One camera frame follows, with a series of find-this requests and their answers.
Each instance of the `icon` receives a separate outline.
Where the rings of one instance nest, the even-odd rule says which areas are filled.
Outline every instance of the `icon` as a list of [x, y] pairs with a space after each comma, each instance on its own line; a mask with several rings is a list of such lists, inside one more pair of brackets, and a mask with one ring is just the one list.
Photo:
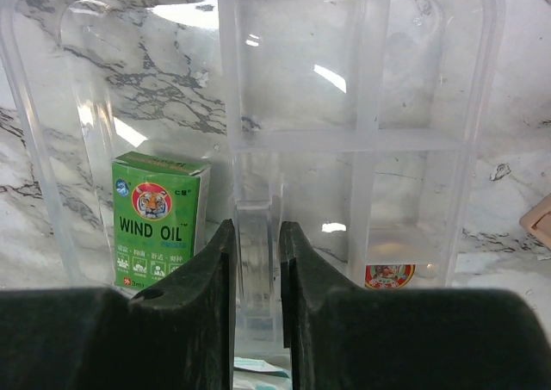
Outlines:
[[130, 191], [128, 190], [128, 184], [125, 181], [123, 181], [122, 179], [118, 179], [115, 187], [120, 196], [128, 196], [128, 193]]
[[166, 275], [166, 263], [161, 263], [159, 261], [152, 261], [151, 273], [156, 276], [165, 276]]
[[117, 267], [128, 269], [130, 268], [129, 256], [127, 254], [121, 254], [117, 252]]
[[132, 257], [132, 269], [140, 274], [147, 272], [147, 260], [145, 258]]
[[156, 183], [141, 183], [132, 192], [132, 205], [139, 216], [147, 220], [161, 220], [172, 208], [172, 198]]
[[180, 263], [171, 263], [171, 264], [169, 264], [169, 274], [172, 274], [174, 271], [176, 271], [181, 266], [182, 265]]

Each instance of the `transparent plastic box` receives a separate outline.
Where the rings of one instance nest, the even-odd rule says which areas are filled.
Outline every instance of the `transparent plastic box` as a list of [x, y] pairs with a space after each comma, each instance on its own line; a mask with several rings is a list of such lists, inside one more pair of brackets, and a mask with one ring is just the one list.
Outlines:
[[237, 353], [284, 353], [279, 226], [354, 282], [455, 267], [503, 0], [0, 0], [2, 58], [67, 274], [111, 285], [111, 161], [212, 165]]

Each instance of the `red label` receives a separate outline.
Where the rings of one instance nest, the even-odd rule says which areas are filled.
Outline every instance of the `red label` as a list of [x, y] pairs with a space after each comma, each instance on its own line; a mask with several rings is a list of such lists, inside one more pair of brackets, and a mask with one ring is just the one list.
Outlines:
[[365, 267], [365, 286], [372, 289], [402, 288], [414, 272], [415, 265], [368, 265]]
[[161, 220], [172, 209], [170, 194], [156, 183], [141, 183], [132, 192], [136, 213], [147, 220]]

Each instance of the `green box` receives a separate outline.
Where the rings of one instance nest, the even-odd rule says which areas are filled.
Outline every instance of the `green box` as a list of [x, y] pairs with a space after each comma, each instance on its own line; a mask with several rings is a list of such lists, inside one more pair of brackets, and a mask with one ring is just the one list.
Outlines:
[[146, 288], [201, 249], [210, 166], [137, 152], [112, 166], [115, 285]]

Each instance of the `plastic compartment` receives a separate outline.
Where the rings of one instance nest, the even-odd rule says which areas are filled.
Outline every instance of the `plastic compartment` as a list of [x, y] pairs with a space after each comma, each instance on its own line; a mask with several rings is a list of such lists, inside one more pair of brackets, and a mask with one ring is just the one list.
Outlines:
[[75, 285], [113, 273], [111, 160], [212, 164], [237, 351], [284, 352], [279, 226], [363, 285], [455, 266], [503, 0], [0, 0], [4, 67]]

